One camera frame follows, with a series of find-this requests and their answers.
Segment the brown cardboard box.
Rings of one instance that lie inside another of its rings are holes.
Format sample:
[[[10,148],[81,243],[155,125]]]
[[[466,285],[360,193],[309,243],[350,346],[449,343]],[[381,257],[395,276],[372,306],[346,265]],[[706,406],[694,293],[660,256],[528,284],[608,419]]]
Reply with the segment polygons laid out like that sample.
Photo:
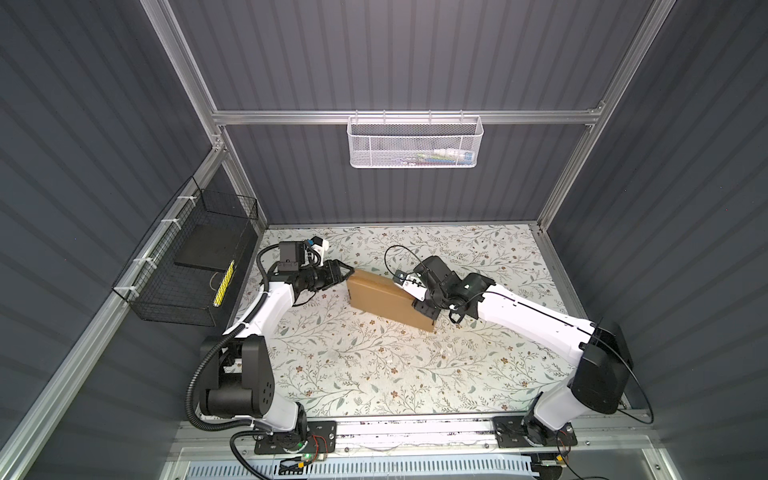
[[[393,280],[364,270],[356,270],[346,280],[350,305],[387,320],[435,332],[435,320],[413,307],[415,297],[402,290]]]

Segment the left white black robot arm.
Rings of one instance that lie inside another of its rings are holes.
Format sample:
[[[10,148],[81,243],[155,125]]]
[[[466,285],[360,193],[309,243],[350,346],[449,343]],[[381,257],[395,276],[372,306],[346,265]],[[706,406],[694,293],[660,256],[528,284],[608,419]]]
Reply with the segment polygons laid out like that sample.
[[[282,241],[257,253],[257,296],[222,336],[209,337],[202,346],[184,400],[191,425],[211,432],[248,427],[299,443],[306,440],[305,408],[276,392],[268,338],[282,317],[299,305],[301,293],[328,290],[354,273],[352,266],[325,258],[329,247],[328,240],[313,236]]]

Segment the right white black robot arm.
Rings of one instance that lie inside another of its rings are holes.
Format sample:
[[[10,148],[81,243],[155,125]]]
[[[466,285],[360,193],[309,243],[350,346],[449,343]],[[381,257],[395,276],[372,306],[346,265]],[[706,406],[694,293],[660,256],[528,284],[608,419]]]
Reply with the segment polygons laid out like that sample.
[[[414,297],[416,309],[431,317],[445,311],[454,324],[465,318],[500,325],[557,354],[573,367],[571,375],[537,395],[522,421],[539,444],[560,433],[573,419],[617,412],[632,359],[619,326],[596,323],[520,297],[495,280],[470,273],[461,278],[438,256],[421,260],[409,272],[394,270],[394,283]]]

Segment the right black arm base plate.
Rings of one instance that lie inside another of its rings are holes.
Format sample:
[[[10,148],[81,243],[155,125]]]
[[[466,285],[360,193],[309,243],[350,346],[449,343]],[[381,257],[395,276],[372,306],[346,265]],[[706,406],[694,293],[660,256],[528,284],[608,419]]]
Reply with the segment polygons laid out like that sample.
[[[491,421],[500,448],[573,447],[578,444],[570,423],[553,430],[529,415],[495,416]]]

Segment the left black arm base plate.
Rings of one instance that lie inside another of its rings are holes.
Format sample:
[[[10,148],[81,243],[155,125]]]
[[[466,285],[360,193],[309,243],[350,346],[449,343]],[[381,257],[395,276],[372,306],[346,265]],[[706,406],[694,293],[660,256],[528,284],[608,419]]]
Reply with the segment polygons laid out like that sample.
[[[253,453],[257,455],[333,453],[336,449],[338,423],[310,420],[297,431],[259,434]]]

